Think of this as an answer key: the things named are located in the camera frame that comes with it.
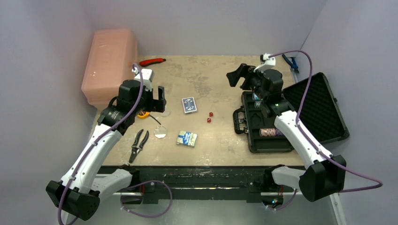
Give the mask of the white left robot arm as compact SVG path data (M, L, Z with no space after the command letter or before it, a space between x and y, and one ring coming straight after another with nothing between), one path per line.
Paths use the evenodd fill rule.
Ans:
M50 181L46 192L58 208L58 222L63 215L88 220L98 209L100 202L113 193L126 189L136 191L141 186L140 172L129 165L122 165L112 174L95 181L111 149L120 141L140 112L164 112L165 90L158 87L158 99L153 89L137 80L126 80L119 87L98 119L87 146L59 181Z

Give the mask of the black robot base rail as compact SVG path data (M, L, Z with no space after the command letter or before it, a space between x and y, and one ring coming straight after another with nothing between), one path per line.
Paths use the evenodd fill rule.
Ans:
M271 184L269 166L134 166L137 174L113 196L143 197L144 204L159 200L243 200L281 205L293 195L293 188Z

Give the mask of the blue playing card deck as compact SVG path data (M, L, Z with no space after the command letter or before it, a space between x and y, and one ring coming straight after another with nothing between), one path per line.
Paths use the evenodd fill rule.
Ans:
M195 113L198 111L194 97L182 98L182 104L185 114Z

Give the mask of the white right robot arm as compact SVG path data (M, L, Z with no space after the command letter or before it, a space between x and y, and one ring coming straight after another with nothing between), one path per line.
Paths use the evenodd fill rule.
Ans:
M251 90L261 102L265 117L274 116L274 126L282 132L304 162L305 170L278 165L268 169L263 184L270 191L281 185L301 191L310 202L338 193L344 188L346 160L324 148L299 119L293 106L282 94L282 74L274 69L261 72L253 66L241 64L226 74L231 87L240 78L243 90Z

